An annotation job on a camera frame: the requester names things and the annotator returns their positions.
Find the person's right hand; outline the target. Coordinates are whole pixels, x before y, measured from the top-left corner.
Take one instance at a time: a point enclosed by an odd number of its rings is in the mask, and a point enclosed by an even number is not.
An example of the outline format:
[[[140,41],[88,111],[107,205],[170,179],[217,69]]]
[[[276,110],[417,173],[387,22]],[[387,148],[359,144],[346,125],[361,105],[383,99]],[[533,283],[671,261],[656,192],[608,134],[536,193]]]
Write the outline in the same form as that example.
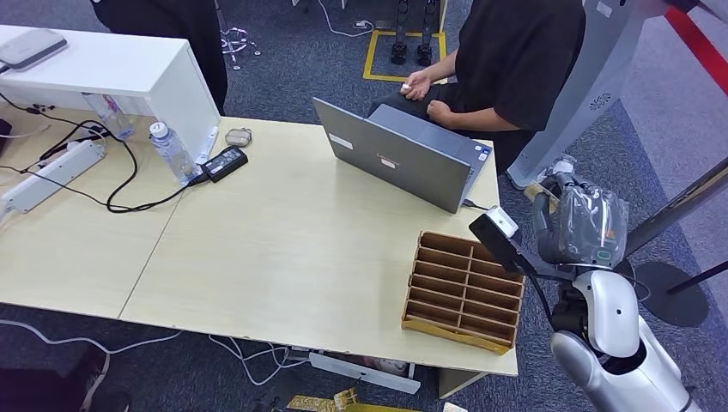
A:
[[[415,71],[402,84],[399,94],[407,100],[422,100],[431,88],[432,82],[427,70]]]

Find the person's left hand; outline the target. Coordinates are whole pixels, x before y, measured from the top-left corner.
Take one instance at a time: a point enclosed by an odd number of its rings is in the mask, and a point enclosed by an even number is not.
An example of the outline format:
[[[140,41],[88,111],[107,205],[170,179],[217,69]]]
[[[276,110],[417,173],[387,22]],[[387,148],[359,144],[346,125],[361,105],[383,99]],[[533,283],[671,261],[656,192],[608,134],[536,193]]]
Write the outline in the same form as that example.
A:
[[[443,101],[431,100],[427,106],[427,115],[431,121],[446,129],[453,129],[456,114]]]

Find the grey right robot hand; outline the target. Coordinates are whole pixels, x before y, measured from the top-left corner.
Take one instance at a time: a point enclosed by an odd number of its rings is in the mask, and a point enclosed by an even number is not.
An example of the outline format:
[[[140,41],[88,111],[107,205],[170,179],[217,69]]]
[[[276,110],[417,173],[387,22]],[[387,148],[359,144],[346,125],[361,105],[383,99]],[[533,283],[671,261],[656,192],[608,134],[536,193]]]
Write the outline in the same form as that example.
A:
[[[622,261],[627,201],[573,173],[551,174],[542,187],[533,200],[532,216],[544,262],[613,268]]]

